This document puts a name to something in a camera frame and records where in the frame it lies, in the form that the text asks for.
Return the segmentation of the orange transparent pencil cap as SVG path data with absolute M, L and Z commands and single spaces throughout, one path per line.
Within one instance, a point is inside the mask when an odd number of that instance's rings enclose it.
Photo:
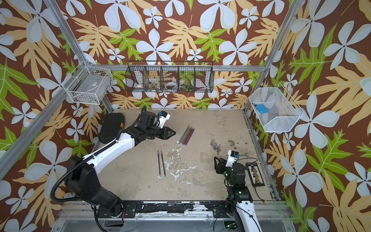
M 217 147 L 217 143 L 216 143 L 215 139 L 212 139 L 212 140 L 211 140 L 210 145 L 211 145 L 211 147 L 212 147 L 213 149 L 216 149 L 216 147 Z

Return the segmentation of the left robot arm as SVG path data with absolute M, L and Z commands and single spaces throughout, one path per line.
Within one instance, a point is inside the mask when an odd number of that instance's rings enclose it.
M 111 216 L 119 216 L 123 212 L 122 200 L 101 185 L 98 174 L 110 162 L 141 142 L 156 138 L 167 140 L 174 136 L 176 132 L 164 125 L 170 117 L 165 111 L 155 114 L 143 108 L 133 124 L 126 127 L 123 114 L 107 114 L 99 133 L 99 141 L 104 146 L 69 162 L 67 172 L 51 189 L 51 200 L 82 200 L 100 206 Z

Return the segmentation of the grey pencil pink cap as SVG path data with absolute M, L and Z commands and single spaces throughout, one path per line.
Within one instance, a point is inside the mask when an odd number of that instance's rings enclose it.
M 162 152 L 162 150 L 160 151 L 160 156 L 161 156 L 161 162 L 162 162 L 162 166 L 163 166 L 164 176 L 165 176 L 165 178 L 167 178 L 166 167 L 165 167 L 165 163 L 164 163 L 164 157 L 163 157 L 163 152 Z

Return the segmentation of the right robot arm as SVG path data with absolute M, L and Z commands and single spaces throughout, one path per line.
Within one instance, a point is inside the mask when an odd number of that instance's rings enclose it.
M 215 172 L 223 175 L 228 196 L 224 204 L 213 209 L 213 216 L 234 218 L 240 232 L 261 232 L 253 199 L 245 182 L 246 168 L 246 165 L 237 162 L 228 167 L 227 160 L 214 157 Z

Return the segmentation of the teal green pencil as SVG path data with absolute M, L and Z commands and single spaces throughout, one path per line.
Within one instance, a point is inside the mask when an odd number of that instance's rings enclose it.
M 178 144 L 181 145 L 182 142 L 183 142 L 183 139 L 185 138 L 185 136 L 187 135 L 188 131 L 190 130 L 190 125 L 188 125 L 188 127 L 186 128 L 185 132 L 183 133 L 183 135 L 181 136 L 181 138 L 179 139 L 179 142 Z

